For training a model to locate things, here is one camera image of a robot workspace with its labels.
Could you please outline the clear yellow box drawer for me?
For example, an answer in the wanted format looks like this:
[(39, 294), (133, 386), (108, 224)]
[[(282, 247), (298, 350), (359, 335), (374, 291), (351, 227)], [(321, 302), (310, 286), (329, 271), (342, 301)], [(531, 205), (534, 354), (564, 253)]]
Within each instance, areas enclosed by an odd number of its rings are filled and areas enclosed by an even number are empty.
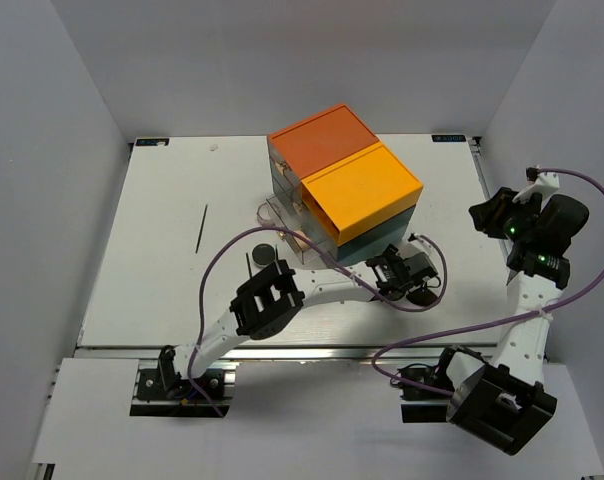
[(271, 196), (264, 202), (268, 204), (268, 211), (275, 222), (274, 226), (291, 230), (302, 237), (306, 237), (320, 250), (318, 252), (311, 248), (302, 256), (298, 256), (288, 243), (287, 236), (291, 234), (278, 232), (277, 235), (289, 246), (299, 262), (307, 267), (323, 265), (322, 253), (330, 250), (329, 237), (303, 202), (298, 199), (292, 200), (286, 194)]

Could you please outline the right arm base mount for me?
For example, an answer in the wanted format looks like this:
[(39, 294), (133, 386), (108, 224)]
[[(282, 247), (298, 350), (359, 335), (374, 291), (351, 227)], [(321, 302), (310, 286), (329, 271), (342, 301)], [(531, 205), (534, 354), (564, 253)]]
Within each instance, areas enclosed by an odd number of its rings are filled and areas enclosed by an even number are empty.
[(435, 364), (413, 362), (398, 368), (400, 380), (390, 386), (401, 391), (401, 418), (405, 424), (445, 423), (450, 398), (429, 387), (453, 392), (488, 361), (461, 345), (446, 347)]

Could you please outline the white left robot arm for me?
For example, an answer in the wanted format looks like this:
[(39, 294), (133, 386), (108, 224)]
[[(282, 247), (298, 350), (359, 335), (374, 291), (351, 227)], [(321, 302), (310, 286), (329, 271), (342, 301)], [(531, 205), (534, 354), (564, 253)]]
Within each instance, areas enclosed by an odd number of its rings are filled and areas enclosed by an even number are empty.
[(286, 260), (275, 260), (237, 288), (218, 319), (201, 323), (195, 340), (162, 349), (159, 387), (170, 400), (184, 398), (212, 363), (248, 340), (279, 334), (302, 310), (340, 302), (379, 300), (389, 305), (412, 300), (438, 277), (426, 252), (418, 250), (403, 258), (392, 245), (378, 256), (346, 267), (293, 269)]

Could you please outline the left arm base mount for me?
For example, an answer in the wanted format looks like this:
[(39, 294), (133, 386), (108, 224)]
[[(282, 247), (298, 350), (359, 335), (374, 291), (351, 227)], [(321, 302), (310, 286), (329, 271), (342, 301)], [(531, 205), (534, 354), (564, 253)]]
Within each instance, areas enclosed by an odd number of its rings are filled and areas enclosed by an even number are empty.
[(129, 415), (156, 418), (222, 418), (234, 388), (229, 369), (210, 368), (192, 383), (170, 364), (172, 352), (161, 351), (155, 362), (142, 362), (133, 387)]

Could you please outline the beige makeup sponge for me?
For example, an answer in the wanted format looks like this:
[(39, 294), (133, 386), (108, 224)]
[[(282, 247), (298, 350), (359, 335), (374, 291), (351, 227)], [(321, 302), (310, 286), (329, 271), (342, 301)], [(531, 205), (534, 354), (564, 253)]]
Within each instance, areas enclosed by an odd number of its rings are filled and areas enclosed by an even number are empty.
[(311, 247), (308, 245), (306, 237), (298, 238), (296, 236), (288, 235), (287, 238), (291, 249), (298, 256), (302, 256), (305, 252), (308, 252), (311, 249)]

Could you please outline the thin black eyeliner pencil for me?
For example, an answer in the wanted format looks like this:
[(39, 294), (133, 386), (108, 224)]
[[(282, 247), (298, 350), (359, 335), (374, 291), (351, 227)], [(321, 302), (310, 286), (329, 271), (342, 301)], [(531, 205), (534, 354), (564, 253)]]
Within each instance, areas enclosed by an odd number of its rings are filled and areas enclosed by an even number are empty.
[(198, 229), (198, 235), (197, 235), (197, 239), (196, 239), (196, 244), (195, 244), (195, 249), (194, 249), (194, 253), (196, 255), (199, 253), (199, 249), (200, 249), (201, 242), (202, 242), (204, 227), (205, 227), (207, 213), (208, 213), (208, 206), (209, 206), (208, 204), (205, 204), (205, 206), (203, 208), (203, 213), (202, 213), (200, 226)]

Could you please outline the long black makeup pencil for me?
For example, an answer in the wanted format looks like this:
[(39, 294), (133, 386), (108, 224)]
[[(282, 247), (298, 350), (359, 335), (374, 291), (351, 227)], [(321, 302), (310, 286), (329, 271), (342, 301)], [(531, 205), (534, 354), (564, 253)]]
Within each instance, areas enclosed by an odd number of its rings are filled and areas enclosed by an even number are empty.
[(250, 258), (250, 255), (248, 254), (248, 252), (245, 252), (245, 259), (246, 259), (246, 265), (247, 265), (249, 278), (252, 278), (253, 277), (252, 263), (251, 263), (251, 258)]

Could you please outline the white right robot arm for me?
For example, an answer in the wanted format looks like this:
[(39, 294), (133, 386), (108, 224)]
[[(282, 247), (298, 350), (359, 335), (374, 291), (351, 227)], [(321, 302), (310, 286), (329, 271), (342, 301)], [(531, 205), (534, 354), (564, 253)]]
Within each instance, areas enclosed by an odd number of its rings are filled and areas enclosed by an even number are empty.
[(544, 350), (551, 309), (570, 278), (565, 253), (589, 210), (554, 189), (502, 187), (469, 213), (477, 231), (512, 244), (506, 260), (512, 318), (490, 360), (467, 347), (452, 347), (433, 384), (451, 399), (447, 422), (514, 456), (556, 412), (556, 398), (544, 390)]

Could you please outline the black fan powder brush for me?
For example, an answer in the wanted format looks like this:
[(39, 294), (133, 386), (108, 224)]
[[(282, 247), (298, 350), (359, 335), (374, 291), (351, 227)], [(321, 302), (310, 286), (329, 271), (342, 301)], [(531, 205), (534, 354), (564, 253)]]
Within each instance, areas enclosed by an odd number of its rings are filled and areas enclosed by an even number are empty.
[(421, 286), (414, 291), (408, 292), (406, 295), (406, 299), (411, 304), (420, 308), (432, 306), (437, 302), (438, 298), (438, 294), (426, 285)]

